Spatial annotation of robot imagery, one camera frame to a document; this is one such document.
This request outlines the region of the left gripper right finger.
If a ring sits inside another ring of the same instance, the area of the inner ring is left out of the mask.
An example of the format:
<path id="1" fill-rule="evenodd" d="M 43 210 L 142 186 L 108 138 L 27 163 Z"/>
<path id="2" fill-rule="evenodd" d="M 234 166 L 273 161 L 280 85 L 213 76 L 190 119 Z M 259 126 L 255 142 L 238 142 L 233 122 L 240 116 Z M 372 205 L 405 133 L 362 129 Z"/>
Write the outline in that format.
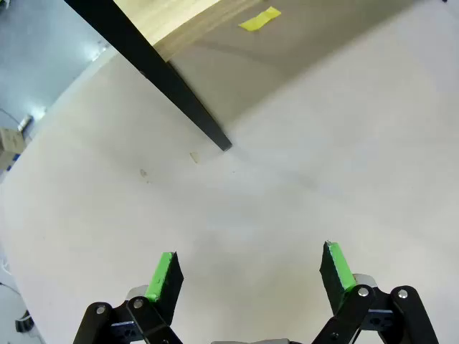
<path id="1" fill-rule="evenodd" d="M 376 332 L 383 343 L 438 342 L 414 287 L 381 291 L 373 277 L 351 272 L 336 242 L 324 242 L 319 272 L 333 316 L 314 343 L 355 343 L 363 331 Z"/>

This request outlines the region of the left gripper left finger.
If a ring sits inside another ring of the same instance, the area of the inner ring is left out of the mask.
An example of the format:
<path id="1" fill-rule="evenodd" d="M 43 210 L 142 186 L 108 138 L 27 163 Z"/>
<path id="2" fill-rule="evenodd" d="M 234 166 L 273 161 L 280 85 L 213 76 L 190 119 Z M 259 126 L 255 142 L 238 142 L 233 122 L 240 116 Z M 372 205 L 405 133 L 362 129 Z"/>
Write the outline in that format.
<path id="1" fill-rule="evenodd" d="M 133 288 L 117 307 L 89 305 L 75 343 L 180 343 L 172 330 L 184 276 L 175 252 L 164 252 L 148 285 Z"/>

